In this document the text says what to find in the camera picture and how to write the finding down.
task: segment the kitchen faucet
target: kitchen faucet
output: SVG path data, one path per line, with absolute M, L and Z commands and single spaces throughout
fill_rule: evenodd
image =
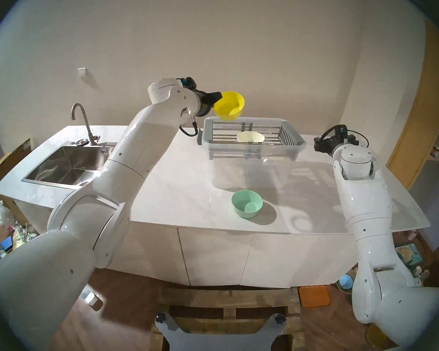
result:
M 96 141 L 98 141 L 101 137 L 100 136 L 93 136 L 93 134 L 91 133 L 91 129 L 89 128 L 89 123 L 88 123 L 88 118 L 86 117 L 86 112 L 85 109 L 83 108 L 83 106 L 80 103 L 75 103 L 72 107 L 72 120 L 75 120 L 75 108 L 76 107 L 80 107 L 81 111 L 83 112 L 83 118 L 85 119 L 85 124 L 86 124 L 86 129 L 88 129 L 88 136 L 89 136 L 89 141 L 91 142 L 92 146 L 97 146 Z

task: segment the beige wall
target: beige wall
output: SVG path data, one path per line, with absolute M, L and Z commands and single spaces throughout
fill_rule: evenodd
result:
M 407 0 L 367 0 L 361 52 L 341 123 L 364 134 L 384 165 L 412 108 L 424 48 L 424 16 Z
M 148 85 L 172 76 L 192 76 L 204 91 L 241 93 L 246 116 L 284 118 L 302 133 L 321 133 L 350 108 L 361 41 L 370 35 L 363 32 L 366 5 L 366 0 L 20 0 L 0 25 L 3 150 L 29 136 L 38 145 L 67 125 L 83 124 L 79 114 L 70 121 L 75 102 L 85 106 L 92 124 L 128 124 L 150 103 Z M 400 17 L 378 19 L 391 26 Z M 405 48 L 392 45 L 387 58 L 381 51 L 375 59 L 390 67 L 399 57 L 389 55 L 391 50 L 402 55 Z M 79 67 L 92 74 L 89 83 L 77 78 Z M 368 75 L 376 69 L 369 68 Z M 384 71 L 376 72 L 386 80 Z M 387 98 L 387 110 L 397 112 L 399 103 L 392 102 L 398 99 Z

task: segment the white cabinet door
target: white cabinet door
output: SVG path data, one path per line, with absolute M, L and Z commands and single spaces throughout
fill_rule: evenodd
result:
M 331 284 L 357 262 L 352 233 L 256 233 L 241 285 L 289 288 Z
M 179 236 L 192 286 L 240 283 L 253 234 L 179 228 Z
M 108 268 L 190 285 L 175 227 L 132 221 Z

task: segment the dish rack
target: dish rack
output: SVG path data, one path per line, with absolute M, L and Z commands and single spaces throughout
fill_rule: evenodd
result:
M 256 131 L 265 137 L 260 143 L 238 142 L 237 133 Z M 218 117 L 205 120 L 202 144 L 209 150 L 209 158 L 289 157 L 295 161 L 306 145 L 304 139 L 289 124 L 278 118 L 238 118 L 224 122 Z
M 256 131 L 260 143 L 238 142 L 241 131 Z M 213 185 L 221 189 L 282 187 L 291 166 L 305 147 L 305 140 L 279 118 L 238 118 L 225 122 L 205 120 L 202 145 L 208 151 Z

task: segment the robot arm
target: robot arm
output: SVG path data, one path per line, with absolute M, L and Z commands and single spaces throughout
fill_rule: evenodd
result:
M 110 264 L 132 203 L 179 126 L 221 98 L 196 90 L 191 78 L 182 84 L 152 84 L 152 105 L 132 120 L 100 175 L 54 209 L 46 233 L 0 261 L 0 314 L 28 349 L 48 349 L 94 268 Z
M 375 323 L 400 346 L 412 344 L 439 309 L 439 288 L 418 287 L 393 243 L 392 201 L 377 159 L 349 138 L 344 125 L 315 139 L 315 150 L 332 156 L 333 173 L 348 229 L 358 251 L 352 290 L 356 319 Z

